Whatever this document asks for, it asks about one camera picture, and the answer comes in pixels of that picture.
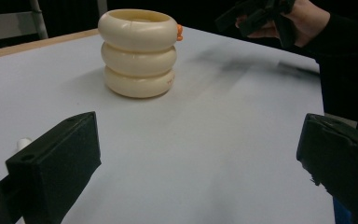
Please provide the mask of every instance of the cream-colored container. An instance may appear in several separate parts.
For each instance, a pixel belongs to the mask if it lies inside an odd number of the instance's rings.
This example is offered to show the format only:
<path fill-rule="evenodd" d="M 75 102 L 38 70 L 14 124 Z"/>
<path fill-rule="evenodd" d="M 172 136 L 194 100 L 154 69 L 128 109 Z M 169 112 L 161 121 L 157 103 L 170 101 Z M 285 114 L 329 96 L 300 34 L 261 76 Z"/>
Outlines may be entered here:
<path fill-rule="evenodd" d="M 143 9 L 115 9 L 98 22 L 104 42 L 101 55 L 105 84 L 118 94 L 147 98 L 173 84 L 174 44 L 182 40 L 182 26 L 163 13 Z"/>

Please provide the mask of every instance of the person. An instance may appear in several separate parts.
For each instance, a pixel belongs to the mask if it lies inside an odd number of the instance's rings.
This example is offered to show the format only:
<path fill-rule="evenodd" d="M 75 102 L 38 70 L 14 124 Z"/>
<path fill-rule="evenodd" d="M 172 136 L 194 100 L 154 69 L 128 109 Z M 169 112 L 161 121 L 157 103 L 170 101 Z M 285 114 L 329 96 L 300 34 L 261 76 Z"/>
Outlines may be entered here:
<path fill-rule="evenodd" d="M 355 120 L 358 129 L 358 11 L 338 14 L 310 0 L 296 0 L 283 16 L 293 24 L 296 47 L 319 64 L 324 112 Z M 246 15 L 239 16 L 236 26 L 244 20 Z M 279 34 L 269 21 L 247 37 L 279 38 Z"/>

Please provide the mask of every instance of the human hand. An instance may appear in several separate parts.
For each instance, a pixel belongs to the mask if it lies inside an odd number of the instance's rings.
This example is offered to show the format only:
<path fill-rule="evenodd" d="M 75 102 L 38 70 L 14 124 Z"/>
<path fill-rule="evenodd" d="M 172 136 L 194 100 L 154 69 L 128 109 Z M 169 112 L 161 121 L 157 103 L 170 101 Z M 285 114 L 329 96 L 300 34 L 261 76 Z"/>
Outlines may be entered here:
<path fill-rule="evenodd" d="M 284 17 L 292 21 L 296 34 L 295 45 L 298 47 L 306 46 L 315 36 L 317 36 L 330 20 L 330 13 L 316 7 L 310 0 L 296 0 L 292 11 L 283 14 Z M 237 18 L 235 25 L 237 28 L 242 21 L 246 20 L 246 15 Z M 261 29 L 248 35 L 249 38 L 276 37 L 279 33 L 274 21 L 269 21 Z"/>

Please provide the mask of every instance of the white table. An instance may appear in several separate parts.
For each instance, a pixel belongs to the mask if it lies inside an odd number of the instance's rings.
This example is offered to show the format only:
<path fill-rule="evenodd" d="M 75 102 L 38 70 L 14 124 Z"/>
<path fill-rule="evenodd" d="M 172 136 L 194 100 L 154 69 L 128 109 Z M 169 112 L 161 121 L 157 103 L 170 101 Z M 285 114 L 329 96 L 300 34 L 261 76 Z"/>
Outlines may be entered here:
<path fill-rule="evenodd" d="M 63 223 L 329 224 L 332 197 L 296 160 L 322 114 L 314 60 L 184 29 L 172 88 L 103 83 L 98 35 L 0 57 L 0 179 L 23 137 L 95 111 L 102 165 Z"/>

